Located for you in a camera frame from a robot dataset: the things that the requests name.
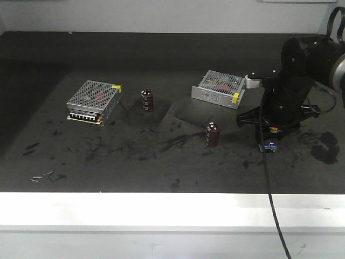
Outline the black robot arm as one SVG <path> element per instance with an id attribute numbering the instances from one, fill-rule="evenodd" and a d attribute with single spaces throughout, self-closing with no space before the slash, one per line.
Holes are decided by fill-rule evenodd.
<path id="1" fill-rule="evenodd" d="M 281 50 L 281 71 L 251 72 L 246 82 L 265 89 L 259 107 L 237 115 L 239 127 L 255 125 L 260 134 L 283 137 L 321 111 L 316 105 L 304 105 L 316 83 L 325 91 L 344 94 L 344 43 L 336 43 L 324 35 L 292 38 Z"/>

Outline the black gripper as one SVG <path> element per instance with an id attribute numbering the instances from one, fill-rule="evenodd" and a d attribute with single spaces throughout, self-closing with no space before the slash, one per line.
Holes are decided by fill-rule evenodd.
<path id="1" fill-rule="evenodd" d="M 239 127 L 255 125 L 256 139 L 282 139 L 311 117 L 318 118 L 316 105 L 305 105 L 315 81 L 302 76 L 266 77 L 260 80 L 265 89 L 259 107 L 237 116 Z"/>

